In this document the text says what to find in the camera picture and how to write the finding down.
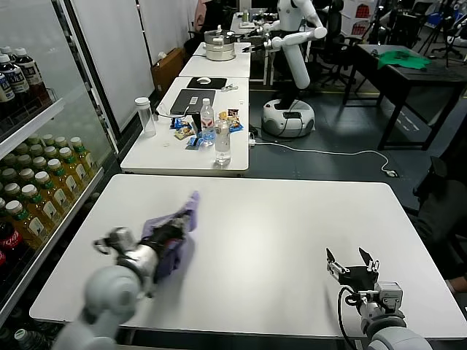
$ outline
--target stainless steel pot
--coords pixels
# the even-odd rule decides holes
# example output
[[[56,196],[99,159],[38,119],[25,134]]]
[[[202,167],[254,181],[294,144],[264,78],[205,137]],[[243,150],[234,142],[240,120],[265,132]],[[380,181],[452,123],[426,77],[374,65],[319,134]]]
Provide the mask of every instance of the stainless steel pot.
[[[217,28],[204,33],[206,57],[211,61],[229,61],[235,58],[235,33]]]

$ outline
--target black table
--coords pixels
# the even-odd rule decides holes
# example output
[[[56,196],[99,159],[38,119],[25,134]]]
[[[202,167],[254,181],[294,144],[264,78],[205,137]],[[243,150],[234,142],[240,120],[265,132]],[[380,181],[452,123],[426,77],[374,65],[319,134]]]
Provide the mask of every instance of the black table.
[[[395,109],[387,123],[378,149],[384,149],[386,146],[429,148],[447,116],[466,89],[467,76],[459,75],[436,61],[431,61],[426,66],[426,70],[391,65],[377,69],[379,59],[371,54],[373,50],[377,50],[380,55],[391,50],[409,50],[412,54],[418,55],[404,46],[357,45],[353,48],[352,60],[354,64],[350,81],[353,81],[355,72],[359,71],[379,90],[379,96],[377,98],[349,98],[352,85],[348,84],[343,104],[346,105],[349,100],[370,99],[377,100],[376,106],[379,106],[383,97],[386,96],[395,105]],[[406,106],[431,127],[431,132],[425,141],[388,141],[403,106]]]

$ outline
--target laptop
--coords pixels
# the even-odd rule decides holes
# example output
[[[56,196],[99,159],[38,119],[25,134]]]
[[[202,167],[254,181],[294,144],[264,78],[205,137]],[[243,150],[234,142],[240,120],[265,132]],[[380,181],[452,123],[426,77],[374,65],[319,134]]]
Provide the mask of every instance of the laptop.
[[[203,106],[203,98],[208,98],[211,101],[211,106],[214,103],[215,90],[195,90],[183,89],[178,94],[174,105],[170,109],[172,115],[185,115],[199,113]]]

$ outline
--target cardboard box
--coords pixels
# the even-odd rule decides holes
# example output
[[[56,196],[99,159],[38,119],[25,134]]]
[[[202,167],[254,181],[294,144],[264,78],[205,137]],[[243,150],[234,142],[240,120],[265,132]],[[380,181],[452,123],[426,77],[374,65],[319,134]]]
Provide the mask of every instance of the cardboard box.
[[[152,68],[154,88],[162,98],[175,78],[179,76],[184,65],[185,51],[177,48],[167,54],[167,57],[159,60]]]

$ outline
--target white cable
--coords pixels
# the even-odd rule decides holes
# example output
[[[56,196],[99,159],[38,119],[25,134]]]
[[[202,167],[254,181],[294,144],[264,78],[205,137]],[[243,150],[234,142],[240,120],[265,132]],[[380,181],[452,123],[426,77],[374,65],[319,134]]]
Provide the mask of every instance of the white cable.
[[[320,150],[317,150],[317,149],[296,149],[296,148],[286,146],[284,144],[273,144],[272,142],[256,142],[255,141],[255,145],[256,144],[270,144],[271,146],[284,147],[284,148],[290,149],[291,151],[295,151],[295,152],[312,152],[312,153],[320,153],[320,154],[323,154],[323,155],[362,155],[364,153],[374,153],[375,155],[378,155],[378,156],[383,157],[385,159],[385,163],[381,167],[381,171],[384,171],[388,175],[390,173],[391,174],[394,173],[394,171],[392,171],[392,170],[385,169],[386,165],[389,164],[389,159],[387,159],[387,157],[385,155],[383,155],[383,154],[381,154],[381,153],[379,153],[377,151],[373,151],[371,149],[366,149],[364,151],[359,151],[359,152],[355,152],[355,153],[342,153],[342,152],[320,151]]]

